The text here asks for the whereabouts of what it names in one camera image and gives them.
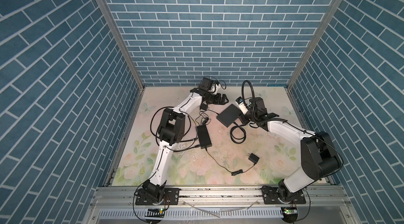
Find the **black power adapter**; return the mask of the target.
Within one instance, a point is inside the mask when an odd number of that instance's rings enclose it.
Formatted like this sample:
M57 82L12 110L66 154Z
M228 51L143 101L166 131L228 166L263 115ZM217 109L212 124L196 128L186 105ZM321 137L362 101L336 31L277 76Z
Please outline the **black power adapter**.
M208 152L207 148L205 149L205 151L207 152L207 154L209 155L209 157L211 157L211 158L214 160L214 162L215 162L218 166L220 166L221 168L224 168L224 169L225 169L227 172L229 172L232 176L237 176L237 175L240 175L240 174L243 174L243 173L246 173L246 172L250 171L250 170L258 163L258 161L259 161L259 157L256 156L254 153L251 153L251 154L249 155L249 157L248 157L248 160L252 162L252 166L251 166L250 168L248 168L248 169L245 170L245 171L242 170L242 169L239 169L239 170L236 170L236 171L230 171L230 170L229 170L228 168L226 168L225 166L219 164L219 163L217 162L217 160Z
M219 115L218 112L209 109L207 104L202 103L200 106L199 116L195 119L197 126L203 126L203 125L207 125L210 123L211 118L206 113L207 111L210 111L210 112L215 113L216 115Z

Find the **black router box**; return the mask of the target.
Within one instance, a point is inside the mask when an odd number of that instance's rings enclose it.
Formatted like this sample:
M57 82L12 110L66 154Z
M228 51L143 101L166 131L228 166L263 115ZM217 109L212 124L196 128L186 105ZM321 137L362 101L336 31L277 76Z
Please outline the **black router box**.
M216 119L222 123L225 127L229 127L233 122L236 121L238 116L242 114L242 111L238 106L230 104L225 110L223 110Z

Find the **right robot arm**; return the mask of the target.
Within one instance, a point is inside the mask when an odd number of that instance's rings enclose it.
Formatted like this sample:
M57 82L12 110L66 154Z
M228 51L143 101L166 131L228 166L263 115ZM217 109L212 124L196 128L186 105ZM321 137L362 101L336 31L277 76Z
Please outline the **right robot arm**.
M343 159L326 132L316 133L302 129L274 113L267 113L262 98L250 98L245 102L239 97L235 103L243 113L243 120L299 145L300 165L290 176L279 182L281 194L294 194L342 169Z

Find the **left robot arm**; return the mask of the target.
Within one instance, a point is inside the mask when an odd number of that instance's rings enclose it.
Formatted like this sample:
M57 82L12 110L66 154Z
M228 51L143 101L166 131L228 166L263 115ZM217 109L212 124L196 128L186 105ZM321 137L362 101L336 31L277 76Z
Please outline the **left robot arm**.
M185 133L186 119L191 119L190 112L201 104L225 105L226 95L219 94L222 84L214 77L204 77L200 84L190 90L188 97L175 107L165 107L155 137L159 149L156 164L151 176L142 187L151 196L158 198L163 195L167 182L167 171L174 150Z

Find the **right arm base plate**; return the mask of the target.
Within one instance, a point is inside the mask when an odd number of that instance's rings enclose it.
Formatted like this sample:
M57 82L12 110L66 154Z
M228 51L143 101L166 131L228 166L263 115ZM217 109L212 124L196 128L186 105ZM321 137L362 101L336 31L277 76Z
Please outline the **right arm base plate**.
M299 190L297 192L290 192L286 187L279 188L279 187L263 186L261 188L261 191L265 205L306 204L306 199L304 197L302 190Z

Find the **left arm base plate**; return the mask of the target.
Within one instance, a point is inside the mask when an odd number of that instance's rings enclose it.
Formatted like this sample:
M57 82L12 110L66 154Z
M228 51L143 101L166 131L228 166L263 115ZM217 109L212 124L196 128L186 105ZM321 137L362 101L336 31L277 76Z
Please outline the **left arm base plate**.
M157 188L156 190L147 190L140 188L135 196L135 205L151 206L163 205L164 201L168 201L166 205L178 205L179 188Z

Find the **aluminium rail frame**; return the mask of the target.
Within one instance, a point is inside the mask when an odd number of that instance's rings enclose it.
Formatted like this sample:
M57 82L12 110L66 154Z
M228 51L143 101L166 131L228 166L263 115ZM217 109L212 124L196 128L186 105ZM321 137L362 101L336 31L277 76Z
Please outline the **aluminium rail frame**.
M165 201L148 205L135 187L100 187L86 224L357 224L339 185L312 185L283 204L274 186L176 186Z

